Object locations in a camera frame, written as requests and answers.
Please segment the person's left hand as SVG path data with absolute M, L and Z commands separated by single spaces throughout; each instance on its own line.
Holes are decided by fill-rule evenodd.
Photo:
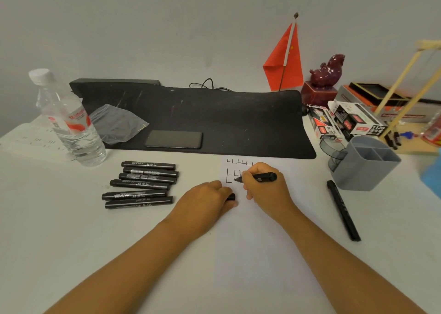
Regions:
M 219 180 L 199 184 L 187 191 L 176 203 L 167 220 L 188 240 L 207 233 L 230 210 L 222 210 L 232 189 Z

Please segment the person's right hand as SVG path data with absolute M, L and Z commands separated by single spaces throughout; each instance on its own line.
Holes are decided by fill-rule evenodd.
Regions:
M 242 182 L 244 180 L 255 180 L 252 175 L 258 173 L 274 172 L 277 174 L 277 180 L 274 182 L 261 183 L 263 192 L 260 200 L 254 202 L 269 217 L 277 222 L 281 227 L 292 221 L 295 214 L 299 211 L 294 204 L 289 193 L 284 175 L 276 168 L 263 162 L 257 162 L 247 171 L 242 172 Z

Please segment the person's right forearm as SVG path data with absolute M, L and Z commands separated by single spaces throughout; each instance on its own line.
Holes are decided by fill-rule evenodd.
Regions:
M 426 314 L 296 206 L 289 206 L 278 223 L 296 244 L 338 314 Z

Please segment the person's left forearm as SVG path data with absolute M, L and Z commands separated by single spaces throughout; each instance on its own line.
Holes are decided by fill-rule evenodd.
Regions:
M 211 227 L 167 217 L 44 314 L 132 314 L 170 265 Z

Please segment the white paper sheet with marks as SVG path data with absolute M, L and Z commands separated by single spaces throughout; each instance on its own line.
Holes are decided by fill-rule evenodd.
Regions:
M 235 181 L 256 162 L 284 174 L 295 203 L 311 212 L 311 189 L 294 159 L 222 156 L 220 181 L 230 187 L 238 206 L 217 224 L 214 285 L 241 291 L 290 294 L 295 300 L 325 297 L 316 278 L 285 231 Z

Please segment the black desk mat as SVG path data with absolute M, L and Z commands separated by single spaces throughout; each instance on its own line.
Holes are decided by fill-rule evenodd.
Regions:
M 105 104 L 128 110 L 149 123 L 117 150 L 177 151 L 200 154 L 315 159 L 303 125 L 297 90 L 252 93 L 176 88 L 140 83 L 70 85 L 90 115 Z M 152 130 L 202 132 L 200 149 L 147 148 Z

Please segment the black smartphone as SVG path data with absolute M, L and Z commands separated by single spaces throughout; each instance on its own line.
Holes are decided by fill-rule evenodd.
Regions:
M 147 148 L 200 149 L 202 132 L 153 130 L 144 146 Z

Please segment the row of black markers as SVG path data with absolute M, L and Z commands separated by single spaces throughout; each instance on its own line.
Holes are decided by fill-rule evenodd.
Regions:
M 122 161 L 118 177 L 109 186 L 119 191 L 102 194 L 106 210 L 173 205 L 170 193 L 177 184 L 177 164 L 149 161 Z

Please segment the smoky clear plastic drawer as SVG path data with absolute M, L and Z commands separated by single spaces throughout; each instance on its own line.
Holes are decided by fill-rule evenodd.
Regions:
M 329 156 L 328 167 L 332 172 L 336 170 L 348 154 L 344 141 L 332 134 L 323 135 L 319 146 Z

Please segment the black white marker box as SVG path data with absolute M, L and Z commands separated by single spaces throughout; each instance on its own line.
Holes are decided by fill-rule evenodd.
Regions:
M 307 105 L 307 108 L 309 119 L 318 140 L 322 140 L 324 136 L 327 136 L 328 139 L 343 142 L 344 136 L 326 107 Z
M 379 137 L 388 128 L 361 103 L 333 100 L 328 101 L 328 109 L 347 142 L 356 135 Z

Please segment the maroon figurine base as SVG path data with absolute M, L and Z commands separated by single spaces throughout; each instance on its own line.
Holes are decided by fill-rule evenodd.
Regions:
M 310 81 L 306 81 L 301 89 L 301 100 L 304 105 L 322 106 L 328 109 L 328 102 L 334 101 L 338 91 L 335 88 L 317 88 Z

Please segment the grey pen holder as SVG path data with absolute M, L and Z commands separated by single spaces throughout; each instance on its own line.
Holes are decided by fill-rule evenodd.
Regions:
M 372 191 L 401 162 L 401 158 L 382 141 L 359 135 L 347 146 L 334 151 L 328 161 L 339 189 Z

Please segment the red flag on pole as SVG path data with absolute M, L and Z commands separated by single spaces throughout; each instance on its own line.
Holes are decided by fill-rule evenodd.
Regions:
M 272 92 L 291 90 L 304 83 L 298 40 L 298 12 L 279 42 L 263 64 L 269 88 Z

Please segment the clear plastic bag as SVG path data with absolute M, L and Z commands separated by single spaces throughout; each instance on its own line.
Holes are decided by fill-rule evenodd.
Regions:
M 89 115 L 103 143 L 113 145 L 134 138 L 149 123 L 134 113 L 105 104 Z

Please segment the maroon animal figurine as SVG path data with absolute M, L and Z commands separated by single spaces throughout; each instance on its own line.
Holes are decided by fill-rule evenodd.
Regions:
M 310 69 L 312 86 L 317 89 L 332 89 L 342 76 L 345 57 L 344 54 L 335 54 L 328 62 L 323 62 L 319 69 Z

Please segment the grey box with black tray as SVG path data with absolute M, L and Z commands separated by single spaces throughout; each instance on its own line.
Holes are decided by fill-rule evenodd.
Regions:
M 361 103 L 367 109 L 375 112 L 378 105 L 389 92 L 389 88 L 378 83 L 356 83 L 341 85 L 335 97 L 336 101 Z M 410 101 L 410 98 L 401 92 L 394 92 L 378 116 L 391 120 Z M 441 101 L 420 99 L 416 105 L 401 119 L 409 123 L 428 123 L 441 110 Z

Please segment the black bar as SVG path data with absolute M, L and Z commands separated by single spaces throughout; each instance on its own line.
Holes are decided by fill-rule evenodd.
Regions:
M 156 79 L 117 79 L 117 78 L 78 78 L 71 82 L 69 85 L 79 84 L 79 83 L 140 83 L 162 86 L 161 82 Z

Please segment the clear plastic water bottle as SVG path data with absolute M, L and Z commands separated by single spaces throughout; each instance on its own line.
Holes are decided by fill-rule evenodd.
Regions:
M 38 87 L 36 106 L 74 159 L 85 167 L 101 164 L 107 157 L 106 148 L 80 98 L 47 68 L 31 70 L 28 75 Z

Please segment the blue object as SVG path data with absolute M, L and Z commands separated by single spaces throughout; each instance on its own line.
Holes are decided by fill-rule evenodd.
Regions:
M 441 156 L 438 156 L 421 175 L 421 181 L 441 199 Z

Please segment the red white packet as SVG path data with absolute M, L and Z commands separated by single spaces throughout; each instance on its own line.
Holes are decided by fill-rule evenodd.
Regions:
M 427 144 L 441 148 L 441 111 L 430 122 L 421 139 Z

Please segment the white lined paper sheet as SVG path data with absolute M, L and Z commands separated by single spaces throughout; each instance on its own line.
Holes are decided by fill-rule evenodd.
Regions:
M 75 160 L 51 128 L 30 123 L 21 124 L 0 137 L 0 150 L 33 159 Z

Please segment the wooden frame stand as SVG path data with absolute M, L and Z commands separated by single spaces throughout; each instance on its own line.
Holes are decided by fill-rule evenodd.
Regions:
M 394 82 L 394 84 L 389 89 L 387 95 L 383 98 L 383 101 L 378 105 L 374 114 L 378 115 L 378 113 L 385 106 L 386 102 L 390 99 L 390 97 L 397 91 L 400 84 L 405 80 L 405 77 L 411 71 L 412 67 L 420 58 L 421 54 L 425 51 L 439 52 L 441 51 L 441 40 L 418 40 L 416 42 L 416 51 L 413 54 L 411 60 L 407 63 L 404 70 L 401 72 L 398 79 Z M 423 131 L 423 124 L 421 123 L 408 123 L 400 124 L 401 119 L 405 114 L 412 109 L 414 105 L 434 86 L 438 80 L 441 79 L 441 66 L 439 66 L 435 72 L 431 75 L 428 81 L 423 85 L 423 87 L 413 96 L 409 96 L 410 101 L 402 108 L 402 110 L 392 119 L 392 121 L 388 124 L 388 128 L 383 132 L 382 135 L 379 136 L 379 140 L 386 144 L 384 140 L 384 136 L 386 134 L 390 134 L 393 137 L 394 132 L 404 133 L 407 131 L 412 131 L 414 133 L 421 133 Z M 439 148 L 432 146 L 430 144 L 422 141 L 421 136 L 415 139 L 408 140 L 404 138 L 401 141 L 402 145 L 398 147 L 398 150 L 392 151 L 396 152 L 400 155 L 418 155 L 418 156 L 437 156 Z

